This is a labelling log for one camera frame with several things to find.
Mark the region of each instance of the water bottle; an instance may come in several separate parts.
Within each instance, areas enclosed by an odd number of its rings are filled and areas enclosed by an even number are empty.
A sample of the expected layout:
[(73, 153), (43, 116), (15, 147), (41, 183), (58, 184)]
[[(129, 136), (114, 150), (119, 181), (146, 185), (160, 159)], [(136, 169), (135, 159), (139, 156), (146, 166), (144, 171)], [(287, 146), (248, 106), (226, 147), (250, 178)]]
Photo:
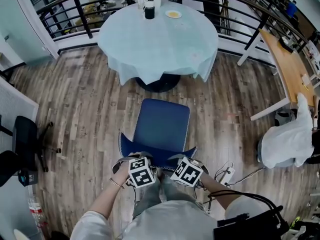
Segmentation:
[(47, 223), (47, 218), (42, 210), (38, 197), (36, 197), (35, 195), (30, 196), (28, 199), (28, 204), (35, 224), (38, 227), (39, 231), (42, 233), (42, 239), (49, 239), (49, 225)]

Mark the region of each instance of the blue chair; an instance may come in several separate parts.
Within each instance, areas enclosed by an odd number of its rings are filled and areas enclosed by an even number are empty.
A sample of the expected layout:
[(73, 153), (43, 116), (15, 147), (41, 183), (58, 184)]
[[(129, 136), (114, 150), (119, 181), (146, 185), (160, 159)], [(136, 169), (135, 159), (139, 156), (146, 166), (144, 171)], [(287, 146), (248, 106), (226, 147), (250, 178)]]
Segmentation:
[(119, 134), (119, 150), (126, 158), (130, 153), (147, 152), (151, 165), (174, 171), (177, 161), (168, 158), (183, 154), (193, 158), (197, 147), (185, 151), (190, 109), (168, 101), (146, 98), (142, 101), (133, 140)]

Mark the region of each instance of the bracelet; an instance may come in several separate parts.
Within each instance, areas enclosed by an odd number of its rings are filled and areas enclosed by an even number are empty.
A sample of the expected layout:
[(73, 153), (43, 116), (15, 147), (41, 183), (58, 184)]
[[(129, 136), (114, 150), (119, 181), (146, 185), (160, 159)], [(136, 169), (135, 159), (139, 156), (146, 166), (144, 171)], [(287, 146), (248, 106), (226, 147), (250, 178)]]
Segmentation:
[(118, 183), (116, 183), (112, 178), (109, 178), (109, 180), (116, 186), (122, 188), (123, 190), (125, 189), (124, 186), (120, 186)]

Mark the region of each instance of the white cloth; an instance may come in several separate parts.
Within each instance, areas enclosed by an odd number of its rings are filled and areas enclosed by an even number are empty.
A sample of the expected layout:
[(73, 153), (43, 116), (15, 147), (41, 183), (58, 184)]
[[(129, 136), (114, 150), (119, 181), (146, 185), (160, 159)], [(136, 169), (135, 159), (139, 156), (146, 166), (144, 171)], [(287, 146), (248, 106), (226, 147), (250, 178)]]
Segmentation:
[(263, 136), (261, 158), (263, 164), (273, 168), (277, 163), (295, 158), (294, 165), (301, 166), (309, 158), (312, 146), (313, 120), (306, 97), (297, 95), (298, 112), (294, 121), (281, 126), (271, 127)]
[[(248, 213), (257, 216), (263, 209), (246, 196), (234, 200), (225, 212), (226, 219)], [(200, 240), (214, 239), (217, 221), (189, 201), (167, 201), (146, 209), (126, 228), (123, 240)], [(112, 230), (105, 217), (86, 212), (75, 225), (70, 240), (111, 240)]]
[[(181, 18), (165, 12), (179, 11)], [(139, 77), (148, 85), (163, 73), (200, 75), (207, 81), (218, 51), (215, 26), (200, 12), (162, 0), (153, 19), (145, 19), (138, 4), (118, 10), (102, 25), (98, 45), (108, 65), (119, 73), (124, 85)]]

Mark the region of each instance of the white shirt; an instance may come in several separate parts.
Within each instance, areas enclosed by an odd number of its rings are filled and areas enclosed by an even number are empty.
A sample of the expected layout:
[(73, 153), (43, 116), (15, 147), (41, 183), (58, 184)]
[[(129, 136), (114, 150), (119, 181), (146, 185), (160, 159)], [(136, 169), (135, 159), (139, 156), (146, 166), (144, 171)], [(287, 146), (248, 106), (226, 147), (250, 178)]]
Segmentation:
[(294, 121), (271, 127), (263, 136), (261, 158), (263, 164), (273, 168), (277, 163), (295, 158), (294, 165), (301, 166), (314, 152), (312, 146), (313, 120), (306, 97), (297, 95), (298, 112)]
[[(246, 196), (234, 200), (225, 211), (226, 219), (248, 213), (257, 216), (267, 210)], [(217, 221), (189, 201), (172, 200), (146, 209), (123, 233), (123, 240), (201, 240), (214, 239)], [(112, 240), (112, 230), (105, 217), (87, 211), (77, 222), (70, 240)]]

